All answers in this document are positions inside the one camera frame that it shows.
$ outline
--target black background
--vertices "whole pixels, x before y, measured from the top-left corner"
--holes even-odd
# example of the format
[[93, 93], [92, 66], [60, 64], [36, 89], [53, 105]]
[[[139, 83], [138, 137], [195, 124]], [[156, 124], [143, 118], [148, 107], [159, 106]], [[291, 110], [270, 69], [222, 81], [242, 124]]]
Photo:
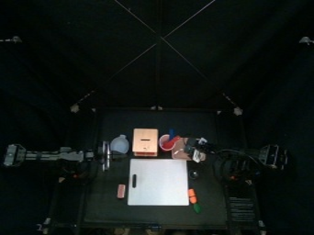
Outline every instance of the black background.
[[[310, 234], [314, 44], [299, 39], [314, 38], [313, 9], [310, 0], [3, 1], [0, 39], [23, 43], [0, 42], [1, 152], [9, 143], [57, 150], [79, 115], [69, 107], [91, 93], [80, 109], [239, 106], [248, 147], [291, 153], [286, 177], [259, 185], [264, 223]], [[45, 217], [43, 174], [1, 169], [11, 234]]]

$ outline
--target white sheet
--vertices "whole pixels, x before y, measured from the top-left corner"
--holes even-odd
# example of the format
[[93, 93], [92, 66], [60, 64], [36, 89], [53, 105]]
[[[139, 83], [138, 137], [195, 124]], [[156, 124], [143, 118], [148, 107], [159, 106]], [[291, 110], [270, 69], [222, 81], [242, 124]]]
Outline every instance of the white sheet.
[[[132, 185], [135, 174], [136, 187]], [[187, 206], [187, 161], [131, 159], [127, 204]]]

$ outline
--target cardboard box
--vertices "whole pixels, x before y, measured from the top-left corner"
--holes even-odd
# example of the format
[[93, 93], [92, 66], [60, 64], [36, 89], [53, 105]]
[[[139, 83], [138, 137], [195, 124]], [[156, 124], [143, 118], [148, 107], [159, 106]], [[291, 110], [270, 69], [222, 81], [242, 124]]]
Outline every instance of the cardboard box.
[[139, 157], [158, 156], [158, 129], [134, 129], [132, 151]]

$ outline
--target red object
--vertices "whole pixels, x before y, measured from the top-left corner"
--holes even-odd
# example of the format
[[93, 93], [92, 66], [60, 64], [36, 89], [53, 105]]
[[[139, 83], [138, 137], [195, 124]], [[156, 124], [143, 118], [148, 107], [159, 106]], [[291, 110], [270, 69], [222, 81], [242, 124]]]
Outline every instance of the red object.
[[175, 136], [171, 141], [163, 142], [162, 148], [166, 149], [166, 150], [171, 149], [174, 144], [175, 144], [175, 142], [179, 141], [179, 139], [180, 139], [180, 137]]

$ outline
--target green object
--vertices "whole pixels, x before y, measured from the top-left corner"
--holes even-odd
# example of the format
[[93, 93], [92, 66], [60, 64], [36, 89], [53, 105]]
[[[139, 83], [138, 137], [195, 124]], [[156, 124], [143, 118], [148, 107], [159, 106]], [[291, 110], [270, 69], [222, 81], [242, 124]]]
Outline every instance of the green object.
[[198, 203], [192, 205], [194, 211], [199, 214], [202, 212], [202, 207]]

